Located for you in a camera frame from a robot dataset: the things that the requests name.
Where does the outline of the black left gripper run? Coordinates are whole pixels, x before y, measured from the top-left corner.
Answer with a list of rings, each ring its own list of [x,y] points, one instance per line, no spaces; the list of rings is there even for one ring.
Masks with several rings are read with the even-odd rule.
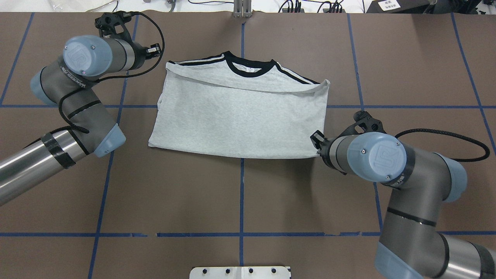
[[[134,63],[132,65],[132,70],[142,67],[147,59],[161,57],[162,55],[162,48],[159,43],[152,44],[149,47],[132,45],[132,49],[134,52]]]

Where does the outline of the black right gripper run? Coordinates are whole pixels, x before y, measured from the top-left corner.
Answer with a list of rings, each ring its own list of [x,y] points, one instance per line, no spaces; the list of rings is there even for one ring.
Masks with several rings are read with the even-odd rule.
[[[311,136],[310,140],[313,146],[320,150],[320,157],[326,166],[331,169],[341,171],[341,168],[337,162],[336,150],[333,150],[332,145],[337,138],[326,138],[321,131],[315,131]]]

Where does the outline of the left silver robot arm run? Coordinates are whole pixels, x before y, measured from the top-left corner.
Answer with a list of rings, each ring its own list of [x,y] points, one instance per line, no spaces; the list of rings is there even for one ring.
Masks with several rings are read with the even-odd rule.
[[[161,58],[165,43],[141,46],[129,35],[76,36],[63,53],[31,80],[33,94],[55,105],[67,124],[47,132],[1,162],[1,205],[29,191],[87,155],[104,157],[126,141],[117,121],[92,87],[103,76],[138,69]]]

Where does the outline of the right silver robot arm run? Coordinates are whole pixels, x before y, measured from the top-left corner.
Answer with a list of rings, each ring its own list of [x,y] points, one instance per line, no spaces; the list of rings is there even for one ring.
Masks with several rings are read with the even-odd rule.
[[[369,132],[310,137],[324,163],[392,188],[374,266],[387,279],[494,279],[495,251],[436,231],[444,202],[460,198],[467,173],[457,161]]]

